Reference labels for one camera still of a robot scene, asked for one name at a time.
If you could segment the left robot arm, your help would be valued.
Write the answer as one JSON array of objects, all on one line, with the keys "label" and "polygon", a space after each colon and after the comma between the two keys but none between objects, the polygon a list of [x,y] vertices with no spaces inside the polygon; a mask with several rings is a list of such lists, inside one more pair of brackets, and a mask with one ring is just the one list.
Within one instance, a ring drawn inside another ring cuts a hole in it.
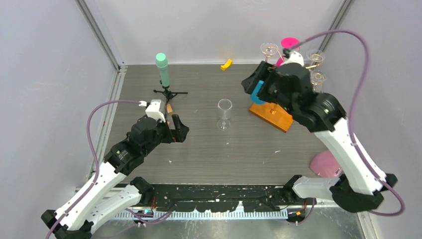
[{"label": "left robot arm", "polygon": [[126,138],[115,144],[97,164],[95,175],[67,203],[46,210],[41,219],[49,228],[47,238],[89,239],[112,216],[132,205],[147,206],[154,197],[153,187],[142,177],[134,178],[117,195],[104,200],[107,192],[144,162],[161,143],[184,142],[190,129],[178,115],[172,115],[174,129],[166,121],[143,116]]}]

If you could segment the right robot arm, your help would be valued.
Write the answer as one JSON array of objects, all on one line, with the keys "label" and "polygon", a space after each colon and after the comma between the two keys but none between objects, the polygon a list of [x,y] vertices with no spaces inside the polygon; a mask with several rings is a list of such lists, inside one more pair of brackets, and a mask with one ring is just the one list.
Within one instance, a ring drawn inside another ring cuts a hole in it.
[{"label": "right robot arm", "polygon": [[284,108],[327,147],[342,169],[340,176],[332,178],[293,176],[283,187],[288,203],[326,199],[351,213],[381,205],[382,192],[397,183],[396,176],[372,174],[367,168],[361,158],[363,150],[356,149],[357,139],[350,137],[345,110],[333,95],[313,91],[309,70],[298,63],[276,67],[263,61],[241,85],[245,93]]}]

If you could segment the clear plain wine glass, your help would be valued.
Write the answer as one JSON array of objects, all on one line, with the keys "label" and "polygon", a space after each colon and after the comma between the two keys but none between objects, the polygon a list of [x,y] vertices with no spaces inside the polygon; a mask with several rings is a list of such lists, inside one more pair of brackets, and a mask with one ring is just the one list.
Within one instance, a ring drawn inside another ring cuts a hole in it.
[{"label": "clear plain wine glass", "polygon": [[227,130],[231,126],[232,102],[229,99],[221,99],[217,104],[217,126],[221,130]]}]

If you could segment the blue wine glass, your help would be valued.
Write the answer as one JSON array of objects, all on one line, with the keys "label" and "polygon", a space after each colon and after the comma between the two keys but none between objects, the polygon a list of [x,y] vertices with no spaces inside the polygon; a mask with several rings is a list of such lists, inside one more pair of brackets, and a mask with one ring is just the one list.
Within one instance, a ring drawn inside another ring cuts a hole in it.
[{"label": "blue wine glass", "polygon": [[259,97],[258,97],[258,93],[261,90],[261,87],[263,86],[263,84],[264,84],[264,82],[260,80],[257,83],[257,85],[255,86],[252,94],[250,95],[252,103],[257,104],[257,105],[263,105],[263,104],[266,103],[265,101],[259,99]]}]

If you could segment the clear patterned wine glass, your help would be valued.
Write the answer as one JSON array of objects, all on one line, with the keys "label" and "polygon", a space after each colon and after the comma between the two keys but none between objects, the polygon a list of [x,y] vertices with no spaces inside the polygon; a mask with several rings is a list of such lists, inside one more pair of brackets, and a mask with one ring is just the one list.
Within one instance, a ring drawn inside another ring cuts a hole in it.
[{"label": "clear patterned wine glass", "polygon": [[326,81],[326,74],[320,70],[312,70],[310,72],[311,84],[313,86],[313,91],[316,93],[322,92],[322,86]]}]

